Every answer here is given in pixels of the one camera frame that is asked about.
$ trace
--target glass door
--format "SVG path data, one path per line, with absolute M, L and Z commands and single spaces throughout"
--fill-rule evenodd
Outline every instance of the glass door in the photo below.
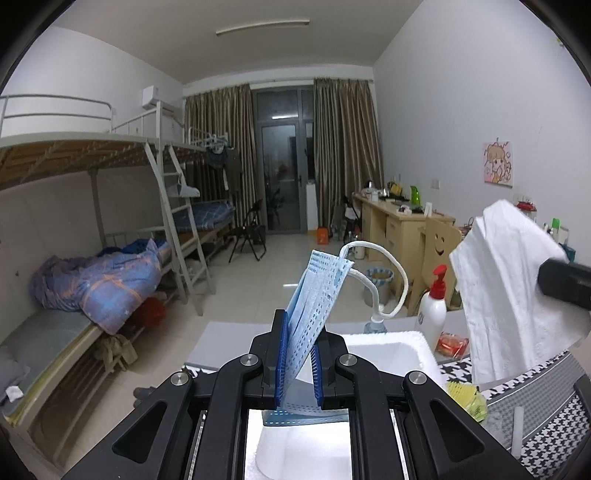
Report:
M 310 127 L 304 123 L 301 89 L 261 90 L 253 97 L 264 221 L 273 233 L 305 232 Z

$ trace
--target kettle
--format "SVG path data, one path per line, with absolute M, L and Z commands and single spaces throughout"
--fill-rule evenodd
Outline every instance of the kettle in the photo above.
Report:
M 421 194 L 414 185 L 410 186 L 410 204 L 421 205 Z

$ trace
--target metal screw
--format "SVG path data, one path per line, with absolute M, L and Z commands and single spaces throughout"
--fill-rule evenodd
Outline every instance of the metal screw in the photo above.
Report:
M 408 374 L 408 379 L 415 385 L 423 385 L 427 381 L 427 376 L 423 372 L 415 370 Z
M 240 363 L 245 367 L 252 367 L 258 362 L 258 357 L 254 353 L 247 353 L 240 357 Z
M 180 387 L 189 381 L 189 376 L 185 372 L 176 372 L 170 377 L 170 382 L 175 387 Z
M 346 367 L 352 367 L 354 364 L 357 363 L 357 357 L 354 356 L 352 353 L 346 353 L 339 357 L 339 362 Z

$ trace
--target spray bottle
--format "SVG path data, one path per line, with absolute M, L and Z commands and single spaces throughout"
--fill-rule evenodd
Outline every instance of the spray bottle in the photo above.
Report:
M 421 332 L 427 339 L 429 348 L 435 351 L 437 341 L 443 331 L 447 307 L 445 305 L 445 282 L 443 278 L 447 271 L 447 266 L 439 265 L 433 274 L 437 279 L 431 285 L 431 290 L 423 295 L 420 307 L 418 308 L 415 330 Z

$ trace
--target wooden bed slats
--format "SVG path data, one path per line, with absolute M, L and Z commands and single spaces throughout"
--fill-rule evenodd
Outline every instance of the wooden bed slats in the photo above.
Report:
M 77 171 L 149 165 L 142 142 L 145 139 L 133 140 L 110 140 L 108 135 L 88 140 L 62 137 L 0 148 L 0 190 Z M 203 158 L 201 151 L 175 148 L 181 163 Z M 165 163 L 170 162 L 168 149 L 163 153 Z

